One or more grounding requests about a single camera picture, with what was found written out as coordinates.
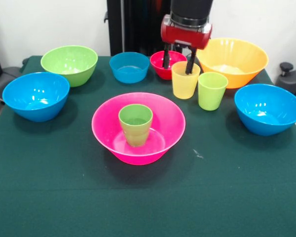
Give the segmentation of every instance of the red bowl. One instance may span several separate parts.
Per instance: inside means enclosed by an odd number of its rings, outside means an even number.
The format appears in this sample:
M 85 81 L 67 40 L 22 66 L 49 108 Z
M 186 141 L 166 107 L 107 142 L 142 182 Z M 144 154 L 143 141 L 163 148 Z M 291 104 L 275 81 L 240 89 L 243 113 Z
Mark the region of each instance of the red bowl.
M 158 74 L 158 76 L 160 76 L 164 80 L 171 80 L 171 78 L 172 78 L 172 73 L 171 73 L 172 65 L 177 63 L 177 62 L 180 62 L 180 61 L 187 61 L 187 59 L 181 53 L 178 53 L 176 51 L 169 51 L 169 55 L 170 55 L 169 67 L 168 67 L 168 69 L 164 69 L 162 67 L 163 55 L 164 55 L 164 51 L 156 52 L 155 54 L 153 54 L 150 57 L 150 63 L 152 65 L 152 67 L 154 68 L 154 70 L 156 71 L 156 73 Z

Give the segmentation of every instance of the bowl rim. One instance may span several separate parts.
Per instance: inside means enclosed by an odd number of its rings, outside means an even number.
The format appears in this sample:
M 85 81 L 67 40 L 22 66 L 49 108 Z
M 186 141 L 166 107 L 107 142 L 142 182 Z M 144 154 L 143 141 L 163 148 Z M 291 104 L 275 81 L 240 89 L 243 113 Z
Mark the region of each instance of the bowl rim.
M 147 65 L 146 65 L 143 69 L 141 68 L 141 71 L 140 71 L 140 72 L 144 72 L 144 71 L 148 70 L 149 65 L 150 65 L 150 61 L 149 61 L 148 57 L 145 56 L 145 55 L 142 54 L 142 53 L 137 53 L 137 52 L 121 52 L 121 53 L 118 53 L 118 54 L 114 55 L 113 57 L 111 57 L 111 59 L 110 59 L 110 61 L 109 61 L 109 64 L 110 64 L 111 69 L 118 70 L 118 68 L 116 68 L 116 67 L 114 67 L 114 66 L 112 65 L 112 60 L 113 60 L 113 59 L 116 59 L 118 56 L 120 56 L 120 55 L 122 55 L 122 54 L 136 54 L 136 55 L 138 55 L 138 56 L 141 56 L 142 58 L 145 58 L 145 60 L 147 60 L 148 63 L 147 63 Z M 137 74 L 137 73 L 138 73 L 138 72 L 130 72 L 130 73 L 127 73 L 127 74 Z
M 158 52 L 155 52 L 155 53 L 150 57 L 150 63 L 151 63 L 151 65 L 152 65 L 153 67 L 158 68 L 158 69 L 160 69 L 160 70 L 171 71 L 171 68 L 172 68 L 172 67 L 169 67 L 169 68 L 167 68 L 167 69 L 164 69 L 163 67 L 158 67 L 158 66 L 156 66 L 154 63 L 152 63 L 152 58 L 155 57 L 157 54 L 160 54 L 160 53 L 162 53 L 162 52 L 164 52 L 164 51 L 158 51 Z M 177 52 L 177 51 L 173 51 L 173 50 L 169 50 L 169 53 L 179 54 L 179 55 L 182 55 L 182 56 L 185 58 L 185 61 L 178 61 L 178 62 L 186 62 L 186 61 L 187 61 L 187 57 L 186 57 L 185 55 L 183 55 L 182 53 L 179 53 L 179 52 Z
M 269 57 L 268 57 L 266 51 L 265 51 L 264 49 L 262 49 L 260 46 L 254 44 L 254 43 L 252 43 L 252 42 L 249 42 L 249 41 L 246 41 L 246 40 L 243 40 L 243 39 L 228 38 L 228 37 L 220 37 L 220 38 L 213 38 L 213 39 L 210 39 L 210 41 L 212 41 L 212 40 L 213 40 L 213 41 L 217 41 L 217 40 L 234 40 L 234 41 L 242 41 L 242 42 L 245 42 L 245 43 L 248 43 L 248 44 L 251 44 L 251 45 L 257 47 L 257 48 L 260 49 L 260 50 L 265 54 L 265 56 L 266 56 L 266 63 L 265 63 L 265 65 L 264 65 L 261 69 L 258 69 L 258 70 L 256 70 L 256 71 L 252 71 L 252 72 L 249 72 L 249 73 L 242 73 L 242 74 L 225 73 L 225 72 L 219 72 L 219 71 L 217 71 L 217 70 L 215 70 L 215 72 L 218 72 L 218 73 L 221 73 L 221 74 L 225 74 L 225 75 L 233 75 L 233 76 L 236 76 L 236 75 L 240 75 L 240 76 L 243 76 L 243 75 L 252 75 L 252 74 L 255 74 L 255 73 L 259 73 L 259 72 L 261 72 L 263 69 L 266 68 L 266 66 L 267 66 L 268 63 L 269 63 Z M 196 57 L 197 57 L 199 63 L 200 63 L 201 65 L 203 64 L 204 66 L 206 66 L 206 67 L 208 67 L 208 68 L 214 70 L 212 67 L 208 66 L 206 63 L 203 63 L 203 62 L 201 61 L 201 58 L 199 58 L 199 57 L 197 56 L 197 55 L 199 54 L 198 52 L 200 52 L 200 51 L 201 51 L 201 50 L 198 49 L 197 52 L 196 52 Z
M 234 97 L 234 102 L 235 102 L 235 105 L 236 105 L 236 108 L 242 113 L 244 114 L 246 117 L 256 121 L 256 122 L 259 122 L 259 123 L 263 123 L 263 124 L 267 124 L 267 125 L 272 125 L 272 126 L 285 126 L 285 125 L 291 125 L 293 123 L 296 123 L 296 119 L 293 120 L 292 122 L 287 122 L 287 123 L 281 123 L 281 124 L 273 124 L 273 123 L 269 123 L 269 122 L 261 122 L 259 120 L 256 120 L 254 119 L 253 117 L 250 117 L 248 116 L 245 112 L 243 112 L 240 108 L 239 108 L 239 105 L 237 104 L 237 101 L 236 101 L 236 98 L 237 98 L 237 95 L 238 95 L 238 92 L 242 89 L 246 89 L 247 87 L 252 87 L 252 86 L 269 86 L 269 87 L 272 87 L 272 88 L 275 88 L 277 90 L 280 90 L 280 91 L 283 91 L 284 93 L 288 93 L 290 96 L 292 96 L 292 98 L 294 98 L 293 100 L 296 100 L 296 96 L 293 95 L 292 93 L 290 93 L 289 91 L 281 88 L 281 87 L 278 87 L 278 86 L 275 86 L 275 85 L 270 85 L 270 84 L 265 84 L 265 83 L 257 83 L 257 84 L 250 84 L 250 85 L 246 85 L 242 88 L 240 88 L 239 90 L 237 90 L 237 92 L 235 93 L 235 97 Z
M 116 151 L 110 147 L 108 147 L 107 145 L 105 145 L 99 138 L 98 136 L 96 135 L 96 131 L 95 131 L 95 128 L 94 128 L 94 125 L 93 125 L 93 121 L 95 120 L 95 116 L 96 114 L 98 113 L 99 109 L 104 106 L 106 103 L 108 103 L 109 101 L 111 100 L 114 100 L 118 97 L 122 97 L 122 96 L 126 96 L 126 95 L 131 95 L 131 94 L 151 94 L 151 95 L 154 95 L 156 97 L 161 97 L 162 99 L 166 99 L 168 101 L 170 101 L 171 103 L 173 103 L 173 105 L 179 110 L 180 114 L 182 115 L 182 118 L 183 118 L 183 129 L 182 129 L 182 132 L 181 134 L 178 136 L 178 138 L 175 140 L 175 142 L 172 143 L 172 145 L 170 146 L 167 146 L 166 148 L 162 149 L 161 151 L 158 151 L 158 152 L 154 152 L 154 153 L 149 153 L 149 154 L 144 154 L 144 155 L 131 155 L 131 154 L 126 154 L 126 153 L 122 153 L 122 152 L 119 152 L 119 151 Z M 93 132 L 93 135 L 95 136 L 95 138 L 98 140 L 98 142 L 104 146 L 106 149 L 108 149 L 109 151 L 112 151 L 114 153 L 117 153 L 117 154 L 120 154 L 120 155 L 123 155 L 123 156 L 128 156 L 128 157 L 148 157 L 148 156 L 153 156 L 153 155 L 156 155 L 156 154 L 160 154 L 162 152 L 166 152 L 167 150 L 169 150 L 171 147 L 173 147 L 175 144 L 177 144 L 177 142 L 182 138 L 184 132 L 185 132 L 185 127 L 186 127 L 186 120 L 185 120 L 185 116 L 184 116 L 184 113 L 182 112 L 182 110 L 180 109 L 180 107 L 174 103 L 172 100 L 164 97 L 164 96 L 161 96 L 161 95 L 158 95 L 158 94 L 154 94 L 154 93 L 149 93 L 149 92 L 131 92 L 131 93 L 125 93 L 125 94 L 120 94 L 120 95 L 117 95 L 117 96 L 114 96 L 112 97 L 111 99 L 109 100 L 106 100 L 104 103 L 102 103 L 97 109 L 96 111 L 94 112 L 94 115 L 92 117 L 92 120 L 91 120 L 91 128 L 92 128 L 92 132 Z
M 13 85 L 17 80 L 21 79 L 23 80 L 24 78 L 27 78 L 29 76 L 33 76 L 33 75 L 38 75 L 38 74 L 46 74 L 46 75 L 53 75 L 53 76 L 56 76 L 58 78 L 60 78 L 61 80 L 64 80 L 66 83 L 67 83 L 67 91 L 66 93 L 64 94 L 64 96 L 61 97 L 61 99 L 59 99 L 58 101 L 52 103 L 52 104 L 49 104 L 47 107 L 44 107 L 44 108 L 37 108 L 37 109 L 30 109 L 30 110 L 26 110 L 26 109 L 20 109 L 20 108 L 17 108 L 15 106 L 12 106 L 9 102 L 7 102 L 7 100 L 5 99 L 5 94 L 6 94 L 6 89 Z M 70 83 L 69 81 L 62 75 L 59 75 L 59 74 L 56 74 L 56 73 L 50 73 L 50 72 L 36 72 L 36 73 L 29 73 L 29 74 L 25 74 L 25 75 L 22 75 L 16 79 L 14 79 L 13 81 L 11 81 L 3 90 L 2 92 L 2 98 L 3 98 L 3 101 L 5 102 L 5 104 L 7 104 L 9 107 L 11 107 L 12 109 L 15 109 L 15 110 L 21 110 L 21 111 L 35 111 L 35 110 L 43 110 L 43 109 L 46 109 L 48 107 L 51 107 L 57 103 L 59 103 L 60 101 L 62 101 L 64 98 L 66 98 L 69 94 L 69 90 L 70 90 Z
M 93 53 L 95 54 L 95 56 L 96 56 L 95 63 L 93 63 L 93 64 L 92 64 L 90 67 L 88 67 L 87 69 L 85 69 L 85 70 L 83 70 L 83 71 L 81 71 L 81 72 L 78 72 L 78 73 L 60 73 L 60 72 L 56 72 L 56 71 L 48 70 L 48 69 L 46 69 L 46 67 L 44 67 L 44 65 L 43 65 L 43 59 L 45 58 L 45 56 L 46 56 L 47 54 L 49 54 L 49 53 L 51 53 L 51 52 L 53 52 L 53 51 L 56 51 L 56 50 L 58 50 L 58 49 L 60 49 L 60 48 L 71 48 L 71 47 L 86 48 L 86 49 L 88 49 L 89 51 L 93 52 Z M 76 75 L 76 74 L 80 74 L 80 73 L 84 73 L 84 72 L 88 71 L 90 68 L 94 67 L 94 66 L 97 64 L 98 60 L 99 60 L 99 56 L 98 56 L 97 52 L 94 51 L 93 49 L 91 49 L 91 48 L 89 48 L 89 47 L 86 47 L 86 46 L 82 46 L 82 45 L 74 45 L 74 44 L 73 44 L 73 45 L 64 45 L 64 46 L 61 46 L 61 47 L 53 48 L 53 49 L 51 49 L 50 51 L 46 52 L 46 53 L 42 56 L 42 58 L 40 59 L 40 65 L 41 65 L 41 67 L 42 67 L 45 71 L 47 71 L 47 72 L 55 73 L 55 74 L 59 74 L 59 75 L 65 75 L 65 76 L 68 76 L 68 75 Z

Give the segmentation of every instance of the yellow cup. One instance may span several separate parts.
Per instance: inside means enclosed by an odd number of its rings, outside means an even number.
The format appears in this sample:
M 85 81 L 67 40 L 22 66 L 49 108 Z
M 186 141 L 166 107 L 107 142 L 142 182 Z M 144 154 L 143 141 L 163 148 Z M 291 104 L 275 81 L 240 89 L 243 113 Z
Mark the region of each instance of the yellow cup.
M 194 63 L 192 73 L 187 75 L 185 74 L 186 65 L 187 62 L 177 62 L 171 68 L 173 94 L 179 99 L 188 99 L 193 96 L 201 72 L 200 67 Z

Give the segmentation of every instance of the green bowl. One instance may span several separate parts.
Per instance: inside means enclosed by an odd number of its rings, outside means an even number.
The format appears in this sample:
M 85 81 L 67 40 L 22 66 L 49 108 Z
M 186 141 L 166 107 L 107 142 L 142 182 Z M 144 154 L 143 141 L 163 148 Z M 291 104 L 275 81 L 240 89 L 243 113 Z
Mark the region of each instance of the green bowl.
M 64 76 L 70 87 L 85 84 L 92 76 L 97 65 L 98 55 L 91 48 L 69 45 L 52 49 L 40 61 L 48 72 Z

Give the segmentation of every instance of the bowl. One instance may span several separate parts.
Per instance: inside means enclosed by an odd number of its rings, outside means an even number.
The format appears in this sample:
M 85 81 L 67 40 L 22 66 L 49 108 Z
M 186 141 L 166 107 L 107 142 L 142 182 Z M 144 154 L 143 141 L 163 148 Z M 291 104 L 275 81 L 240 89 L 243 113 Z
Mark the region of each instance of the bowl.
M 137 83 L 146 77 L 149 59 L 141 53 L 119 53 L 110 59 L 110 67 L 118 81 Z
M 235 94 L 235 104 L 243 124 L 261 136 L 280 133 L 296 122 L 296 97 L 267 84 L 251 84 Z
M 196 53 L 204 72 L 227 77 L 227 88 L 240 88 L 251 81 L 268 64 L 266 52 L 253 43 L 230 38 L 209 40 Z
M 148 139 L 143 146 L 127 144 L 119 124 L 118 113 L 126 105 L 142 104 L 153 112 Z M 171 100 L 160 95 L 134 92 L 115 96 L 104 102 L 94 113 L 92 131 L 95 138 L 121 161 L 144 165 L 160 159 L 182 137 L 185 117 Z
M 71 87 L 76 87 L 89 80 L 97 62 L 98 55 L 91 48 L 69 45 L 47 52 L 40 64 L 45 71 L 64 76 Z
M 171 80 L 172 79 L 172 73 L 171 73 L 172 65 L 177 62 L 180 62 L 180 61 L 187 61 L 187 59 L 183 54 L 181 54 L 179 52 L 169 51 L 169 56 L 170 56 L 169 67 L 167 69 L 164 69 L 162 67 L 163 55 L 164 55 L 164 51 L 156 52 L 155 54 L 153 54 L 150 57 L 150 63 L 159 77 L 161 77 L 164 80 Z
M 69 89 L 69 82 L 61 75 L 32 73 L 10 82 L 2 97 L 18 115 L 34 122 L 44 122 L 58 115 Z

